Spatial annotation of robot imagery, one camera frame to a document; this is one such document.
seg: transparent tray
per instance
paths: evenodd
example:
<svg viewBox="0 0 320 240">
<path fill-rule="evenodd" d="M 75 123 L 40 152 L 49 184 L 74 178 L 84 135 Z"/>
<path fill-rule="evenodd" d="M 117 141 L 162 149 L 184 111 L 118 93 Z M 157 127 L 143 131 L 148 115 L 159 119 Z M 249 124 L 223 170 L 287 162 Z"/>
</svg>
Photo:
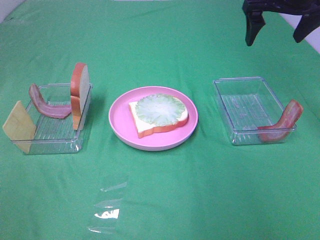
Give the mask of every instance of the transparent tray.
<svg viewBox="0 0 320 240">
<path fill-rule="evenodd" d="M 70 83 L 40 85 L 39 89 L 48 104 L 70 104 Z M 11 142 L 16 145 L 29 144 L 30 150 L 29 153 L 24 153 L 26 155 L 79 152 L 88 137 L 86 132 L 88 132 L 89 127 L 85 125 L 85 121 L 91 101 L 91 90 L 92 85 L 90 84 L 77 130 L 73 129 L 72 114 L 65 119 L 47 117 L 39 113 L 33 102 L 30 101 L 26 107 L 26 111 L 36 125 L 34 138 L 29 140 L 11 140 Z"/>
<path fill-rule="evenodd" d="M 283 143 L 288 136 L 263 142 L 263 134 L 291 133 L 296 129 L 258 129 L 278 122 L 284 106 L 262 77 L 221 78 L 213 81 L 215 100 L 233 145 Z"/>
</svg>

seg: toy bacon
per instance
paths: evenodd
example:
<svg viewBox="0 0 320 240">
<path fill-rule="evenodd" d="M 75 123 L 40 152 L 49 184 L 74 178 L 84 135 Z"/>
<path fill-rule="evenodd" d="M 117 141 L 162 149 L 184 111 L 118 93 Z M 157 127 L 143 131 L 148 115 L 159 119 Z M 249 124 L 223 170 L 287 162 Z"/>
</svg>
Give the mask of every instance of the toy bacon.
<svg viewBox="0 0 320 240">
<path fill-rule="evenodd" d="M 39 87 L 32 84 L 29 88 L 30 98 L 39 113 L 55 119 L 64 119 L 71 113 L 71 105 L 47 104 L 42 97 Z"/>
<path fill-rule="evenodd" d="M 299 102 L 292 99 L 288 105 L 285 107 L 280 120 L 271 126 L 258 126 L 258 130 L 264 129 L 289 129 L 294 126 L 296 121 L 300 118 L 303 113 L 304 108 Z M 284 139 L 290 132 L 281 131 L 281 132 L 263 132 L 259 133 L 259 138 L 262 142 L 276 142 Z"/>
</svg>

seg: green fabric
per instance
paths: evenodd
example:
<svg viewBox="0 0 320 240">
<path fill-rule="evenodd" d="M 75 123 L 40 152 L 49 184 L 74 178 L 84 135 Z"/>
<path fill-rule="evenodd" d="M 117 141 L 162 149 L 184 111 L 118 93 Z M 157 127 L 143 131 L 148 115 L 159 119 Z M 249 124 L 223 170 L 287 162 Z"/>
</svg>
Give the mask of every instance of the green fabric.
<svg viewBox="0 0 320 240">
<path fill-rule="evenodd" d="M 319 54 L 277 13 L 253 46 L 242 0 L 27 0 L 0 24 L 0 122 L 32 83 L 93 84 L 90 136 L 75 154 L 23 155 L 0 133 L 0 239 L 88 239 L 111 176 L 127 176 L 116 231 L 102 239 L 320 239 Z M 212 81 L 262 76 L 304 106 L 287 142 L 233 146 Z M 111 104 L 142 86 L 189 96 L 199 121 L 182 145 L 146 152 L 120 141 Z"/>
</svg>

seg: clear plastic piece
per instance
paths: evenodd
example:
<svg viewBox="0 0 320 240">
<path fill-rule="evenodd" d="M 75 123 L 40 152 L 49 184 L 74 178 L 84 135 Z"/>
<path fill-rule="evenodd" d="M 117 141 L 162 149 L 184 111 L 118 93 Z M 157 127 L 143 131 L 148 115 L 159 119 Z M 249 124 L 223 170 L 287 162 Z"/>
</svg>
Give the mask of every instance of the clear plastic piece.
<svg viewBox="0 0 320 240">
<path fill-rule="evenodd" d="M 51 105 L 70 104 L 70 83 L 40 85 L 39 90 L 44 100 Z M 84 109 L 77 130 L 73 129 L 73 118 L 70 114 L 64 119 L 52 118 L 38 112 L 30 101 L 26 111 L 36 125 L 33 139 L 12 140 L 16 145 L 30 144 L 29 155 L 77 153 L 87 139 L 88 126 L 85 125 L 90 101 L 92 85 L 86 97 Z"/>
<path fill-rule="evenodd" d="M 290 128 L 258 129 L 280 119 L 284 106 L 262 77 L 221 78 L 213 81 L 215 100 L 233 145 L 283 143 L 262 141 L 265 133 L 291 133 Z"/>
<path fill-rule="evenodd" d="M 121 204 L 127 187 L 126 175 L 110 175 L 103 180 L 100 188 L 94 212 L 89 220 L 87 240 L 108 240 L 116 233 L 118 218 L 121 212 Z"/>
</svg>

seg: yellow cheese slice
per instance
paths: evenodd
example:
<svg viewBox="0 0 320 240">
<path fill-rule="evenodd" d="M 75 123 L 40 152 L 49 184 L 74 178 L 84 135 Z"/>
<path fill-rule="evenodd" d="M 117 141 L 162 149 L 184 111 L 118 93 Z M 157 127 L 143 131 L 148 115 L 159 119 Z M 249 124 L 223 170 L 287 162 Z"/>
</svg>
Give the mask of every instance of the yellow cheese slice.
<svg viewBox="0 0 320 240">
<path fill-rule="evenodd" d="M 2 126 L 3 131 L 11 140 L 32 140 L 36 128 L 21 101 L 16 102 Z M 29 153 L 31 143 L 17 143 L 16 145 L 26 154 Z"/>
</svg>

